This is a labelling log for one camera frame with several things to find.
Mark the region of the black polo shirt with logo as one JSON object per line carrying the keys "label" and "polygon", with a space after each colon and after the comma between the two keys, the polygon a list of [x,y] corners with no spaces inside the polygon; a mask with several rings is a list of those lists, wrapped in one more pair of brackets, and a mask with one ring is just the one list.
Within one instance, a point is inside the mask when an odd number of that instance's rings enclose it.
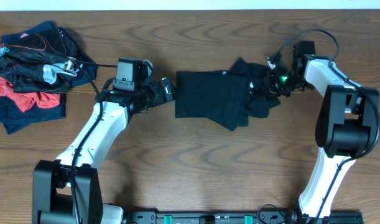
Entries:
{"label": "black polo shirt with logo", "polygon": [[279,106],[269,96],[270,68],[237,59],[229,70],[176,73],[176,118],[208,118],[230,131],[249,125],[249,117],[266,118]]}

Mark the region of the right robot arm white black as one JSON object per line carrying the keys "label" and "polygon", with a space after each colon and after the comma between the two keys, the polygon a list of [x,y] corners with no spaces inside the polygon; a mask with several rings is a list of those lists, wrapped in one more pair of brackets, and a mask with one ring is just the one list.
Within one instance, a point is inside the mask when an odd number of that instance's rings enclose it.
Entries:
{"label": "right robot arm white black", "polygon": [[266,80],[271,96],[289,96],[306,88],[317,90],[323,101],[315,127],[319,147],[307,186],[297,199],[290,223],[356,223],[361,215],[333,212],[331,205],[346,173],[356,160],[369,154],[380,135],[379,92],[365,88],[341,72],[333,58],[315,53],[312,41],[293,48],[287,68],[277,51],[267,59]]}

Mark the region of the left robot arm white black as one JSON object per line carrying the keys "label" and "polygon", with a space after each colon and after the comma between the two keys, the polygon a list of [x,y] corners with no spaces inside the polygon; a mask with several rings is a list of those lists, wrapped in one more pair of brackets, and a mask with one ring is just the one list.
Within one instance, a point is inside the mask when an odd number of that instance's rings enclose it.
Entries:
{"label": "left robot arm white black", "polygon": [[32,222],[129,223],[120,206],[104,203],[98,177],[107,153],[135,114],[174,101],[169,78],[154,79],[149,60],[120,58],[116,76],[96,92],[89,120],[53,161],[41,160],[33,172]]}

